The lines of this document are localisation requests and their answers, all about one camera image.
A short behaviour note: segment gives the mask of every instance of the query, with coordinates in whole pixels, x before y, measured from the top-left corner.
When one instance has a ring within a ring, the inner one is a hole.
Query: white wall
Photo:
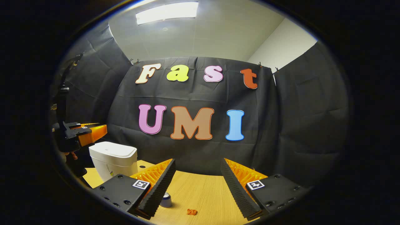
[[[275,72],[275,67],[282,68],[308,49],[317,40],[307,31],[285,18],[275,31],[254,52],[248,62],[269,67]]]

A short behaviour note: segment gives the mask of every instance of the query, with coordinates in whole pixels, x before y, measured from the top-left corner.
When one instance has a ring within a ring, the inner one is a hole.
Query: white container
[[[137,149],[108,141],[89,147],[94,167],[106,182],[117,174],[131,176],[138,172]]]

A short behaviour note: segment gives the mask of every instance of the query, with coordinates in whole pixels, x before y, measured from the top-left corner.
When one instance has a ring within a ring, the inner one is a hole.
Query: table surface
[[[138,161],[138,171],[150,166],[153,164]],[[92,188],[103,183],[95,168],[86,168],[86,170],[88,173],[83,178]],[[151,223],[163,225],[248,223],[236,205],[223,176],[176,171],[167,192],[171,195],[172,207],[158,207],[155,216],[150,219]],[[197,210],[197,215],[187,215],[187,209]]]

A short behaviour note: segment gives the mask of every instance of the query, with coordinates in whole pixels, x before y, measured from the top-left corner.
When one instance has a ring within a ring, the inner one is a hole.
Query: ceiling
[[[137,25],[136,13],[175,2],[187,0],[156,0],[111,18],[111,32],[128,58],[205,56],[247,61],[284,19],[250,0],[198,0],[196,18]]]

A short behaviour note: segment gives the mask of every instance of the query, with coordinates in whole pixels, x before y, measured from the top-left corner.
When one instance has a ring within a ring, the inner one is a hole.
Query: blue letter
[[[228,141],[243,140],[242,135],[242,110],[228,110],[226,114],[229,116],[229,134],[225,136]]]

